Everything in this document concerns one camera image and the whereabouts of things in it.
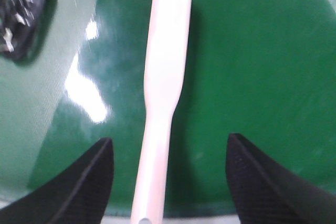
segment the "green surface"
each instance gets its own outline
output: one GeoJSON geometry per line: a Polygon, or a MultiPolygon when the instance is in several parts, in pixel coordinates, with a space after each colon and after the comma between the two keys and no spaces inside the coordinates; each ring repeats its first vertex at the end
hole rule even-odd
{"type": "MultiPolygon", "coordinates": [[[[3,198],[42,185],[110,136],[116,173],[108,213],[129,215],[150,7],[151,0],[58,0],[36,60],[0,59],[3,198]]],[[[335,9],[336,0],[193,0],[167,216],[234,212],[225,180],[230,132],[336,192],[335,9]]]]}

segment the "green plastic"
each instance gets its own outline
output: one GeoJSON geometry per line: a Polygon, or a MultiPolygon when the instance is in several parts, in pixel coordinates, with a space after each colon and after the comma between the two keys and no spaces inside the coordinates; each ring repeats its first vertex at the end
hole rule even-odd
{"type": "MultiPolygon", "coordinates": [[[[336,192],[331,3],[193,0],[166,216],[234,212],[224,167],[230,132],[243,133],[292,172],[336,192]]],[[[37,188],[109,136],[115,179],[107,213],[130,214],[145,118],[150,7],[151,0],[57,0],[36,59],[0,59],[2,198],[37,188]]]]}

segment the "white paddle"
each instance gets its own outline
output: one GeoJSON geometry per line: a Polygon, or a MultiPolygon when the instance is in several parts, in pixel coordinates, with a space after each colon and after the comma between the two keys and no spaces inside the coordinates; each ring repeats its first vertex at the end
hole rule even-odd
{"type": "Polygon", "coordinates": [[[153,0],[144,73],[146,123],[131,224],[161,224],[172,117],[185,68],[191,0],[153,0]]]}

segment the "paddle handle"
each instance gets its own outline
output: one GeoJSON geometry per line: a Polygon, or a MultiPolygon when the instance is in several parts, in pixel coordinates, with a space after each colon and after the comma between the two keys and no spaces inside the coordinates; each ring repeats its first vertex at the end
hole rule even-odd
{"type": "Polygon", "coordinates": [[[144,74],[146,123],[131,224],[163,219],[171,122],[185,68],[191,0],[153,0],[144,74]]]}

